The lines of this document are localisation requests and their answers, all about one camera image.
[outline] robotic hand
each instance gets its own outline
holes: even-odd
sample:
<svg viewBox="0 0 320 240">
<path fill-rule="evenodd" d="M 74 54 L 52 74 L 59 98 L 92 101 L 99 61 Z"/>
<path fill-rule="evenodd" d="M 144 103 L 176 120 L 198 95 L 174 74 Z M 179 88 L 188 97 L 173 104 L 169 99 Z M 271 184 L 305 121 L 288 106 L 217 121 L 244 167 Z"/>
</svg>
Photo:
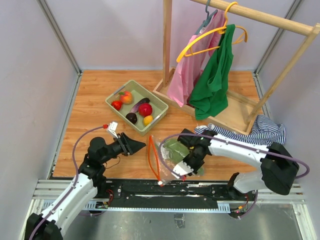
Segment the robotic hand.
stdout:
<svg viewBox="0 0 320 240">
<path fill-rule="evenodd" d="M 117 123 L 112 122 L 107 131 L 114 142 L 106 144 L 102 137 L 91 140 L 83 163 L 70 185 L 58 199 L 40 215 L 33 213 L 27 220 L 25 240 L 29 240 L 35 229 L 33 240 L 62 240 L 70 224 L 83 207 L 94 197 L 106 192 L 106 177 L 103 165 L 118 155 L 133 155 L 146 146 L 145 143 L 129 138 L 125 133 L 116 134 Z"/>
<path fill-rule="evenodd" d="M 236 172 L 232 175 L 227 184 L 228 193 L 232 198 L 237 199 L 240 195 L 252 190 L 266 188 L 280 195 L 289 194 L 299 165 L 294 161 L 275 156 L 280 154 L 284 157 L 291 157 L 283 145 L 275 142 L 271 146 L 243 143 L 231 140 L 211 130 L 204 131 L 202 135 L 214 136 L 214 139 L 183 134 L 193 134 L 193 132 L 184 129 L 178 138 L 178 141 L 185 145 L 190 153 L 174 167 L 174 173 L 180 176 L 196 174 L 205 163 L 204 157 L 206 155 L 224 156 L 257 168 L 257 171 Z"/>
</svg>

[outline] pink cloth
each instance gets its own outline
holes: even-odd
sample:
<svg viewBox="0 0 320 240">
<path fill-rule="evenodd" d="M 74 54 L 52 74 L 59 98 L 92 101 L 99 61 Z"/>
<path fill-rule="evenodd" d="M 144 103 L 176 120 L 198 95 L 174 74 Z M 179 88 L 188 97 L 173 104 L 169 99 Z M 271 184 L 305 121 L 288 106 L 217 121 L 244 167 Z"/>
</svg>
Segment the pink cloth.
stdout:
<svg viewBox="0 0 320 240">
<path fill-rule="evenodd" d="M 209 24 L 203 28 L 198 35 L 193 35 L 189 40 L 189 43 L 206 32 L 222 27 L 225 23 L 224 14 L 224 11 L 218 10 L 218 12 L 212 17 Z M 216 47 L 219 44 L 220 38 L 221 34 L 216 31 L 196 42 L 192 46 L 192 50 L 193 52 L 198 52 Z M 184 104 L 187 104 L 187 100 L 191 95 L 199 76 L 201 75 L 201 66 L 207 53 L 211 57 L 211 55 L 214 53 L 214 50 L 199 53 L 193 56 L 183 57 L 177 64 L 166 94 L 170 99 L 176 101 L 180 107 L 182 107 Z"/>
</svg>

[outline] wooden rod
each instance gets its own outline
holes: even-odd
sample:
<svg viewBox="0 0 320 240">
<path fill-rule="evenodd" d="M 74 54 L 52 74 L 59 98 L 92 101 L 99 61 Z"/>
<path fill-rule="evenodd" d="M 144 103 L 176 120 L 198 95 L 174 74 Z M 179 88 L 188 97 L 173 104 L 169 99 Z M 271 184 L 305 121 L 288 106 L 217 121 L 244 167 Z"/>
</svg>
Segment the wooden rod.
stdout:
<svg viewBox="0 0 320 240">
<path fill-rule="evenodd" d="M 204 4 L 206 5 L 207 0 L 191 0 L 193 2 Z M 227 7 L 230 5 L 230 2 L 223 1 L 223 0 L 211 0 L 209 6 L 214 7 L 216 9 L 220 9 L 225 11 Z M 279 16 L 274 16 L 262 11 L 257 11 L 245 6 L 240 5 L 233 5 L 230 7 L 229 11 L 230 13 L 252 19 L 264 24 L 268 24 L 274 27 L 278 27 L 281 29 L 285 29 L 297 34 L 301 34 L 304 36 L 308 36 L 313 27 L 309 25 L 305 25 L 303 23 L 295 22 L 292 20 L 288 20 Z"/>
<path fill-rule="evenodd" d="M 170 40 L 171 40 L 172 0 L 163 0 L 163 86 L 170 81 Z"/>
<path fill-rule="evenodd" d="M 316 36 L 320 33 L 320 23 L 317 23 L 311 31 L 311 34 L 309 36 L 306 36 L 301 43 L 298 50 L 295 52 L 291 60 L 287 63 L 287 65 L 284 67 L 280 75 L 274 80 L 273 84 L 269 87 L 268 91 L 263 95 L 261 100 L 257 103 L 257 105 L 253 108 L 252 112 L 249 114 L 249 116 L 246 119 L 246 122 L 249 123 L 250 120 L 255 117 L 258 114 L 258 111 L 262 108 L 262 106 L 266 103 L 268 98 L 271 96 L 271 94 L 274 93 L 274 91 L 277 89 L 279 84 L 282 82 L 282 80 L 286 77 L 288 72 L 294 67 L 294 65 L 297 63 L 299 58 L 302 56 L 302 54 L 307 50 L 307 48 L 311 45 L 313 40 L 316 38 Z"/>
</svg>

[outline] lemon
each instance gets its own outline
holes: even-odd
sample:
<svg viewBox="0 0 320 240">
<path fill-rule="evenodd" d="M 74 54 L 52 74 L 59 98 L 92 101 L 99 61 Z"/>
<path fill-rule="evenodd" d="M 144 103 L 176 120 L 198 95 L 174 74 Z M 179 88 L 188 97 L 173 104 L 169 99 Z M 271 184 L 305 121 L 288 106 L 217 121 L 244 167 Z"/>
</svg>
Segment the lemon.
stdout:
<svg viewBox="0 0 320 240">
<path fill-rule="evenodd" d="M 151 115 L 146 116 L 146 117 L 143 119 L 143 124 L 144 124 L 145 126 L 148 126 L 148 125 L 152 122 L 153 119 L 154 119 L 154 118 L 153 118 Z"/>
</svg>

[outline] wood floor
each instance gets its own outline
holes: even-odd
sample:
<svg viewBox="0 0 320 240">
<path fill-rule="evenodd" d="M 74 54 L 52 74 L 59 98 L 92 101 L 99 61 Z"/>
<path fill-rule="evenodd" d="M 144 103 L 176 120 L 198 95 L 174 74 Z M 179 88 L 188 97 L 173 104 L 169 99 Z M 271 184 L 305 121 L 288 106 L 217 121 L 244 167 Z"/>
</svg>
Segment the wood floor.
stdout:
<svg viewBox="0 0 320 240">
<path fill-rule="evenodd" d="M 168 135 L 180 133 L 184 128 L 193 130 L 197 125 L 206 124 L 205 121 L 196 121 L 191 115 L 170 106 L 166 116 L 147 135 L 140 136 L 113 113 L 105 103 L 106 97 L 131 79 L 152 91 L 159 80 L 162 79 L 162 71 L 87 70 L 83 73 L 54 169 L 54 177 L 73 177 L 75 175 L 75 167 L 72 162 L 74 143 L 85 131 L 103 124 L 116 121 L 118 122 L 118 133 L 125 132 L 130 138 L 141 142 L 146 142 L 149 134 L 163 139 Z M 229 89 L 255 101 L 259 100 L 252 73 L 249 71 L 230 72 Z M 100 129 L 89 133 L 77 146 L 75 158 L 78 166 L 82 163 L 84 155 L 87 153 L 90 140 L 97 136 L 105 138 L 107 143 L 113 141 L 105 130 Z M 107 169 L 104 175 L 107 178 L 154 179 L 155 177 L 149 168 L 146 156 L 146 148 L 143 148 L 135 155 L 122 156 L 120 163 Z M 111 166 L 117 161 L 117 159 L 112 159 L 108 162 L 108 165 Z M 246 173 L 254 170 L 254 167 L 233 159 L 206 156 L 204 176 L 190 177 L 189 179 L 229 180 L 233 173 Z"/>
</svg>

